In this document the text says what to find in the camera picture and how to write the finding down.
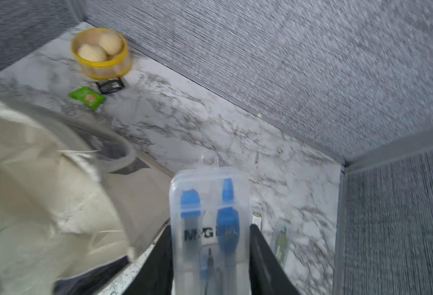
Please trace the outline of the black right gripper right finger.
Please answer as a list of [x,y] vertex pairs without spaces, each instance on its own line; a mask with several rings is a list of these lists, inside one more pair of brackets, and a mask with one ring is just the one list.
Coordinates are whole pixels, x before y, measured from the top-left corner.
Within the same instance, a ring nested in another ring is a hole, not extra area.
[[252,295],[300,295],[254,224],[250,226],[249,277]]

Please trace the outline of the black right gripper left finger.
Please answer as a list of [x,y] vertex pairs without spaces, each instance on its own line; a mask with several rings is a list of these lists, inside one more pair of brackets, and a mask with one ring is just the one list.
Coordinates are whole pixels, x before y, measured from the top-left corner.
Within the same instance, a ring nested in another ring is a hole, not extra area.
[[158,238],[151,253],[124,295],[171,295],[173,257],[171,227],[168,225]]

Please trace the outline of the clear compass case green label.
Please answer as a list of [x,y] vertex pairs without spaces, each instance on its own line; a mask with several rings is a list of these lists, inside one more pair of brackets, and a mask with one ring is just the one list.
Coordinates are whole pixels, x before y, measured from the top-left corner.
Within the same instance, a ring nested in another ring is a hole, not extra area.
[[287,219],[281,218],[276,222],[273,238],[272,250],[274,256],[281,267],[284,267],[289,249],[289,227],[291,222]]

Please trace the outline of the clear compass case white label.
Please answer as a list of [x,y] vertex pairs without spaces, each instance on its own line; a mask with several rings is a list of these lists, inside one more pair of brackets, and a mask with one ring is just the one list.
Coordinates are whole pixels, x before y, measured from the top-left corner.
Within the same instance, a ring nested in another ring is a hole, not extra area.
[[260,231],[262,231],[263,227],[263,218],[264,218],[264,211],[262,209],[262,206],[260,204],[253,204],[252,205],[252,224],[257,226]]

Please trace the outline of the clear compass case blue parts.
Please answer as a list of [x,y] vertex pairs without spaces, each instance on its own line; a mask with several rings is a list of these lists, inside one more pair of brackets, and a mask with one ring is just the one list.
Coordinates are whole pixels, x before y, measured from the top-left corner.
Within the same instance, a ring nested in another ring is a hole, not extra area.
[[178,295],[249,295],[248,177],[215,152],[182,170],[169,191],[174,290]]

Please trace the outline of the cream canvas tote bag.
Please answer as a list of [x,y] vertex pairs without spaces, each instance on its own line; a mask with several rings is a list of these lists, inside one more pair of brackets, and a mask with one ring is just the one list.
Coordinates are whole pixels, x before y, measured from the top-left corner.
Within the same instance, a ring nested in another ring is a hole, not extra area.
[[0,295],[95,295],[169,220],[172,172],[123,137],[0,98]]

